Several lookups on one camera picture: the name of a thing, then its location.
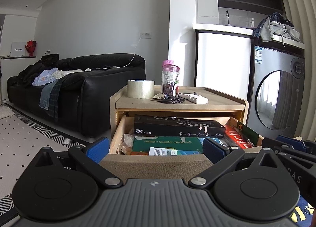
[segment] charging cable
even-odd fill
[[[131,60],[126,66],[123,66],[123,67],[127,67],[130,63],[132,63],[132,61],[133,61],[133,59],[134,59],[134,57],[135,57],[136,47],[138,46],[140,40],[143,38],[144,35],[145,35],[145,34],[143,34],[143,35],[139,38],[139,41],[138,41],[138,43],[137,43],[136,46],[135,46],[135,49],[134,49],[134,56],[133,56],[132,60]],[[122,67],[107,67],[107,68],[102,68],[102,70],[111,69],[111,68],[122,68]]]

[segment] kitchen faucet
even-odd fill
[[[230,25],[228,10],[226,10],[226,17],[227,17],[228,25]]]

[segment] rug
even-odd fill
[[[50,128],[8,104],[5,106],[15,115],[0,119],[0,226],[4,224],[1,218],[14,208],[13,186],[42,147],[67,151],[75,145],[89,144]]]
[[[0,106],[0,119],[8,117],[8,116],[13,116],[14,112],[12,111],[11,108],[7,106]]]

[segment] packing tape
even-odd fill
[[[127,96],[135,99],[151,99],[154,96],[154,81],[128,80]]]

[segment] washing machine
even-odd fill
[[[293,137],[301,111],[305,60],[271,48],[253,46],[247,126],[275,139]]]

